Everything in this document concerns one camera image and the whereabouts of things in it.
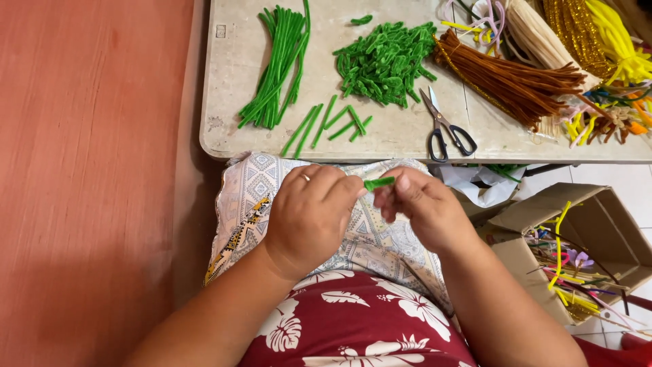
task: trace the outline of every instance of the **table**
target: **table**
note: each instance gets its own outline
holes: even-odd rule
[[[339,89],[342,78],[331,53],[349,45],[358,36],[366,36],[375,25],[384,22],[403,21],[408,27],[414,27],[433,21],[440,35],[448,28],[439,24],[443,3],[445,1],[439,0],[311,1],[312,32],[299,98],[297,104],[288,108],[280,125],[270,131],[252,124],[237,128],[240,122],[237,112],[253,98],[271,52],[267,30],[257,14],[263,7],[273,8],[276,4],[303,12],[303,3],[301,0],[213,0],[199,136],[201,146],[210,156],[222,160],[246,150],[278,154],[313,105],[327,105],[333,94],[339,94],[333,113],[351,104],[362,119],[373,115],[368,134],[353,143],[346,137],[328,141],[323,136],[316,149],[304,147],[301,159],[339,163],[390,158],[430,161],[426,137],[432,130],[432,117],[425,105],[409,96],[407,110],[395,104],[382,106],[354,95],[342,100]],[[365,14],[374,16],[371,23],[350,24],[352,18]],[[454,16],[464,19],[461,22],[468,22],[466,15],[457,10]],[[590,146],[572,150],[563,136],[558,143],[534,139],[517,121],[463,85],[452,71],[435,65],[431,57],[426,58],[424,67],[438,80],[416,79],[415,90],[431,85],[442,113],[451,123],[467,130],[478,144],[475,154],[463,157],[444,134],[449,143],[450,163],[652,163],[652,140],[647,136],[630,135],[624,145],[612,138],[608,144],[595,141]]]

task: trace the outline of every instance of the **scissor blade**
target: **scissor blade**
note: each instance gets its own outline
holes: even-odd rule
[[[437,111],[441,113],[441,108],[439,108],[439,103],[437,102],[437,96],[435,95],[435,91],[432,90],[431,86],[428,86],[428,90],[430,91],[430,101],[432,102],[432,105],[437,108]]]
[[[426,107],[428,107],[428,110],[432,114],[433,117],[437,118],[437,109],[435,106],[432,105],[432,102],[430,102],[430,98],[428,98],[428,95],[426,92],[423,91],[423,89],[419,88],[419,91],[421,92],[421,98],[423,98],[423,103],[426,104]]]

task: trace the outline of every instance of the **tile floor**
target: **tile floor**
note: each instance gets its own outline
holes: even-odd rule
[[[648,240],[652,242],[652,166],[651,165],[580,165],[565,167],[526,177],[521,183],[515,199],[525,199],[557,182],[574,182],[576,184],[609,185],[623,201],[627,210],[641,228]],[[652,281],[633,292],[634,295],[652,300]],[[622,302],[614,308],[623,310]],[[645,322],[652,334],[652,311],[630,305],[631,317]],[[608,311],[602,316],[613,318]],[[600,319],[592,318],[577,327],[566,327],[568,332],[577,337],[610,349],[620,349],[620,339],[625,329]]]

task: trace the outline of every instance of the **red shirt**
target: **red shirt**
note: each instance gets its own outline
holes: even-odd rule
[[[451,321],[419,293],[363,272],[304,279],[240,366],[476,367]]]

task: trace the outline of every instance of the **scissors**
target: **scissors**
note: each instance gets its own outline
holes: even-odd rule
[[[430,151],[430,158],[433,161],[444,163],[448,161],[448,152],[446,152],[446,143],[444,143],[444,137],[441,134],[441,126],[444,125],[446,127],[446,130],[448,130],[449,135],[451,138],[454,140],[455,145],[457,148],[460,150],[462,155],[464,157],[467,157],[473,152],[475,152],[476,149],[478,149],[478,145],[473,141],[471,138],[471,135],[466,132],[463,128],[455,125],[451,125],[448,120],[444,116],[441,115],[441,112],[439,111],[439,103],[437,103],[437,97],[435,97],[435,92],[432,91],[432,87],[428,86],[428,89],[430,90],[430,98],[426,95],[426,93],[419,88],[419,91],[421,92],[421,97],[423,97],[423,101],[426,103],[426,106],[430,110],[430,113],[432,114],[432,117],[435,119],[435,129],[430,133],[430,136],[428,137],[428,150]],[[460,133],[471,145],[471,150],[466,150],[464,145],[462,145],[462,141],[460,138],[457,136],[457,133]],[[432,149],[432,139],[437,138],[437,141],[439,142],[439,150],[443,154],[442,158],[437,158],[435,157],[434,150]]]

